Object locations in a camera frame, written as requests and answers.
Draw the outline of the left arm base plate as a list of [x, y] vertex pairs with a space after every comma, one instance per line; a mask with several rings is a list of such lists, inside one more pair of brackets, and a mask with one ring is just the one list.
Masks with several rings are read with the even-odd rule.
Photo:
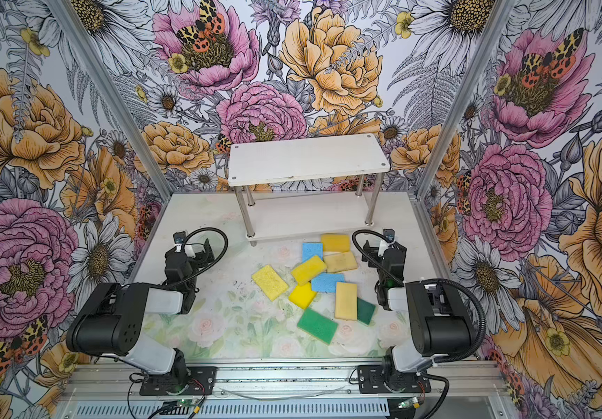
[[215, 385], [216, 367], [188, 367], [180, 378], [171, 373], [151, 375], [140, 386], [141, 396], [210, 396]]

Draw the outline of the pale yellow porous sponge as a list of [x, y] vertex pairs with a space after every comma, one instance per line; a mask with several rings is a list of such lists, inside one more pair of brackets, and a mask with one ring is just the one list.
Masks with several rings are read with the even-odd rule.
[[289, 288], [286, 282], [270, 265], [266, 265], [255, 272], [251, 278], [270, 301], [276, 300]]

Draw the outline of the white two-tier shelf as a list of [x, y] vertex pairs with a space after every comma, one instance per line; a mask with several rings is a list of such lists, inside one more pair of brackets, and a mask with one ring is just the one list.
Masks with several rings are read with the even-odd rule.
[[[358, 230], [372, 225], [378, 195], [390, 165], [374, 134], [315, 137], [232, 146], [229, 186], [251, 244]], [[279, 194], [256, 201], [250, 187], [355, 176], [375, 177], [370, 197], [355, 192]]]

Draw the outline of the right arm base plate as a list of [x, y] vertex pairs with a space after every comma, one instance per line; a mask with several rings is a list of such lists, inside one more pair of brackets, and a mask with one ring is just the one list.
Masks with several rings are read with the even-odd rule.
[[430, 392], [430, 381], [414, 373], [386, 370], [382, 365], [356, 369], [360, 394], [421, 394]]

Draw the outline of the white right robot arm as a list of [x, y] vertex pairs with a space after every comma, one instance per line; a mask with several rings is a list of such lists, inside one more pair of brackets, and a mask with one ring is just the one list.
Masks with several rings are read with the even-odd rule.
[[403, 278], [407, 249], [382, 240], [365, 243], [361, 259], [378, 272], [374, 291], [386, 311], [406, 314], [410, 337], [387, 347], [380, 366], [358, 367], [360, 393], [423, 393], [430, 380], [423, 374], [444, 356], [463, 359], [475, 343], [477, 332], [462, 299], [462, 292], [434, 279], [406, 283]]

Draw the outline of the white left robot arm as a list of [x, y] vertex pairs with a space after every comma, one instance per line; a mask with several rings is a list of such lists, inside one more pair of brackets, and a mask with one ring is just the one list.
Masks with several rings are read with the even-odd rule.
[[215, 260], [208, 240], [175, 247], [165, 254], [170, 289], [137, 282], [98, 285], [72, 322], [66, 337], [70, 351], [111, 357], [138, 368], [152, 390], [180, 394], [190, 384], [184, 354], [142, 332], [146, 314], [188, 314], [196, 300], [196, 277]]

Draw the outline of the tan beige sponge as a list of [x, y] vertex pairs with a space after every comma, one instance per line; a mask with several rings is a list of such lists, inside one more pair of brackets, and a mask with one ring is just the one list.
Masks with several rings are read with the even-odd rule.
[[341, 273], [356, 270], [359, 263], [351, 251], [324, 256], [327, 273]]

